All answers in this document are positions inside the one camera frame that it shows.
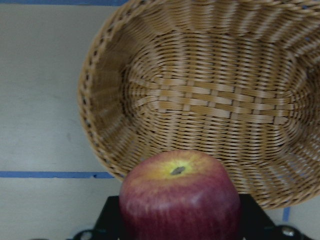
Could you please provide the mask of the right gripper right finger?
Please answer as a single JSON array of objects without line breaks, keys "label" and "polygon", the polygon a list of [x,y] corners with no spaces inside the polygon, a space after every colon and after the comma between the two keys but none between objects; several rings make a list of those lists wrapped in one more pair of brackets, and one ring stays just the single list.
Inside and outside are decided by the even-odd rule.
[{"label": "right gripper right finger", "polygon": [[266,232],[276,226],[250,194],[240,194],[239,197],[243,232]]}]

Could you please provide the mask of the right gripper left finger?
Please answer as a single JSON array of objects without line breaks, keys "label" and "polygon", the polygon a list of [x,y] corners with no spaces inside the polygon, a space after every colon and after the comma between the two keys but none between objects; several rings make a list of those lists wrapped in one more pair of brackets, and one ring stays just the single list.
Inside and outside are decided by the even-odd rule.
[{"label": "right gripper left finger", "polygon": [[105,234],[122,234],[123,221],[119,196],[109,196],[97,218],[94,230]]}]

